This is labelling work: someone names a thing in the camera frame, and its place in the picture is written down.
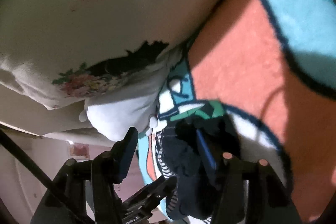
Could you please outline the navy striped pants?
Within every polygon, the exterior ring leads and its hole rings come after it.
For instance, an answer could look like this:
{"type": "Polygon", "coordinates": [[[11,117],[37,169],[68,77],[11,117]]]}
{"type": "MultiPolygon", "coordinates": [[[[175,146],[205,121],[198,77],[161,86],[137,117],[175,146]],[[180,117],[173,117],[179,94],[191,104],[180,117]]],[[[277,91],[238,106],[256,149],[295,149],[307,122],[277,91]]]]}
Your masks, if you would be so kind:
{"type": "Polygon", "coordinates": [[[228,116],[189,117],[168,122],[157,133],[155,156],[165,178],[175,177],[175,189],[166,198],[169,218],[193,217],[205,221],[219,201],[221,156],[240,157],[238,134],[228,116]]]}

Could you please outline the plain white pillow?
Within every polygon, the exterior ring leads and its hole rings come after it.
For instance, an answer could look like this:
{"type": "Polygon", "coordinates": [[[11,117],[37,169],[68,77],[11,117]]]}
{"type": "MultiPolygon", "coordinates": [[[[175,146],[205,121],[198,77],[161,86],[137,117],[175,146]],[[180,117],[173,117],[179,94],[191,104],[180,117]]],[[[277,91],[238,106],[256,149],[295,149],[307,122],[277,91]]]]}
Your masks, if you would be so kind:
{"type": "Polygon", "coordinates": [[[111,141],[122,140],[131,127],[138,132],[147,130],[157,112],[159,92],[181,58],[182,50],[176,47],[132,74],[124,86],[85,100],[79,121],[89,121],[111,141]]]}

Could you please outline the floral cream pillow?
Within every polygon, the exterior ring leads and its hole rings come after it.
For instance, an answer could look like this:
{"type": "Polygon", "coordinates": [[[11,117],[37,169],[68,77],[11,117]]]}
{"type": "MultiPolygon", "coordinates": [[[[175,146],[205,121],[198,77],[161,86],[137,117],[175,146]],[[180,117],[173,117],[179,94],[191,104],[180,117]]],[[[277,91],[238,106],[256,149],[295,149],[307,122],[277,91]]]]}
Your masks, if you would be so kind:
{"type": "Polygon", "coordinates": [[[124,85],[218,0],[1,0],[1,84],[47,109],[124,85]]]}

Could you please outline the cartoon fleece blanket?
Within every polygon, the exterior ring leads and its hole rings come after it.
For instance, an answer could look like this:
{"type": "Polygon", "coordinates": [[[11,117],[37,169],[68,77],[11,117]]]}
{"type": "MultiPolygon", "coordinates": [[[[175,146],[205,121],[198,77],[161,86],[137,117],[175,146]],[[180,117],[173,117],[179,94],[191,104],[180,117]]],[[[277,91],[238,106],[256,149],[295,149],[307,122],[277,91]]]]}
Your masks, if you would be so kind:
{"type": "Polygon", "coordinates": [[[335,223],[335,0],[223,0],[171,70],[159,126],[223,108],[303,223],[335,223]]]}

